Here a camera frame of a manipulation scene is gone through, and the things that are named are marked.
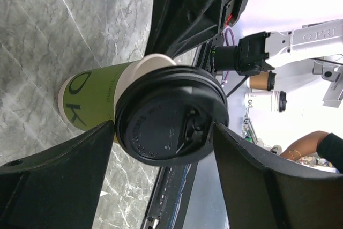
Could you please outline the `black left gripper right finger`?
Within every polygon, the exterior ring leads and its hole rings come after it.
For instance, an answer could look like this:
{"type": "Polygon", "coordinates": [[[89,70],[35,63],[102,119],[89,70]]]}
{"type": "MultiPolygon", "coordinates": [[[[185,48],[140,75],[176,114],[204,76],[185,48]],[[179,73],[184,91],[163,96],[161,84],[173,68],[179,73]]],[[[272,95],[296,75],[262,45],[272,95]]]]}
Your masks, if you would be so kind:
{"type": "Polygon", "coordinates": [[[284,159],[225,125],[213,147],[231,228],[342,228],[342,175],[284,159]]]}

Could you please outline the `green paper coffee cup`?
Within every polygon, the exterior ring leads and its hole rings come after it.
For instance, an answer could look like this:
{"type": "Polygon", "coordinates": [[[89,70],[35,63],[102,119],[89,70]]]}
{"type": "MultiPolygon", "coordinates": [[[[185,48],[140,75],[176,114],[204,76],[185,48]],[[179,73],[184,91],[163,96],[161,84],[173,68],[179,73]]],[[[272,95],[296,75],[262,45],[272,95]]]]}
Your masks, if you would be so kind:
{"type": "Polygon", "coordinates": [[[62,85],[57,103],[61,116],[74,127],[88,131],[115,119],[115,106],[123,92],[141,76],[176,63],[164,54],[88,70],[71,76],[62,85]]]}

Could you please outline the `black plastic cup lid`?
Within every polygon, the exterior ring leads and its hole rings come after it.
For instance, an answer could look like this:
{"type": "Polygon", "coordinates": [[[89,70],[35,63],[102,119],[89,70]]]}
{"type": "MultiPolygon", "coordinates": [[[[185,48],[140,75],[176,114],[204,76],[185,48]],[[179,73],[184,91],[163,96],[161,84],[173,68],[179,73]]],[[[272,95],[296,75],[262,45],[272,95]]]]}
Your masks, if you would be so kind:
{"type": "Polygon", "coordinates": [[[213,151],[213,128],[227,125],[227,97],[207,71],[186,65],[151,71],[122,93],[115,109],[116,139],[151,166],[184,165],[213,151]]]}

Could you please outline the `person's bare forearm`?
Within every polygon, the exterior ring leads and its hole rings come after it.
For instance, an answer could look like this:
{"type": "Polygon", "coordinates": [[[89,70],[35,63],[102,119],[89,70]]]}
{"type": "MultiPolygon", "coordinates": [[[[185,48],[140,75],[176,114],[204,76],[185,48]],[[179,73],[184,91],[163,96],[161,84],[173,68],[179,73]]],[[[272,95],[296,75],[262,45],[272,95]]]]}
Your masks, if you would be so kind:
{"type": "Polygon", "coordinates": [[[305,156],[317,152],[318,145],[323,139],[328,136],[328,132],[315,131],[311,132],[292,143],[283,153],[281,157],[296,162],[305,156]]]}

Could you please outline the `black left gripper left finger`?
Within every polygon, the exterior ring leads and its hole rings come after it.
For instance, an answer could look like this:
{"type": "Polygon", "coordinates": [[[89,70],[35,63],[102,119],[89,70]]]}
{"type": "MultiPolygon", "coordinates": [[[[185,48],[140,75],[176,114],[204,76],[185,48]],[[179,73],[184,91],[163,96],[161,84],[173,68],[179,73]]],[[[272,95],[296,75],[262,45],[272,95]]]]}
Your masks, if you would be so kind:
{"type": "Polygon", "coordinates": [[[92,228],[114,124],[1,166],[1,228],[92,228]]]}

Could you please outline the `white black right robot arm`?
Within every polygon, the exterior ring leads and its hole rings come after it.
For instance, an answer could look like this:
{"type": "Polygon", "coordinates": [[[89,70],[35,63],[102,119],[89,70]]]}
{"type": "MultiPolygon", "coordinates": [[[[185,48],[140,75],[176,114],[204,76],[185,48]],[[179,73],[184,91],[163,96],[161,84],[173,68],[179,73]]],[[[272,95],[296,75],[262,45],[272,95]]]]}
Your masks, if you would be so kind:
{"type": "Polygon", "coordinates": [[[218,71],[254,76],[286,64],[342,53],[342,20],[321,22],[283,32],[259,32],[236,46],[218,46],[216,38],[235,24],[247,0],[153,0],[146,54],[174,58],[206,44],[218,71]]]}

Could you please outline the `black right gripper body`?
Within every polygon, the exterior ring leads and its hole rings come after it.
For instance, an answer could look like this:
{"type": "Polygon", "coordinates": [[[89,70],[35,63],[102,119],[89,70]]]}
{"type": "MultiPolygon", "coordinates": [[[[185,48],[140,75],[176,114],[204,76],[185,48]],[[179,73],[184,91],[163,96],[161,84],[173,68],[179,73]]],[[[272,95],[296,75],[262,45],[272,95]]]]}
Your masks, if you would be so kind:
{"type": "Polygon", "coordinates": [[[176,57],[234,25],[248,0],[153,0],[145,55],[176,57]]]}

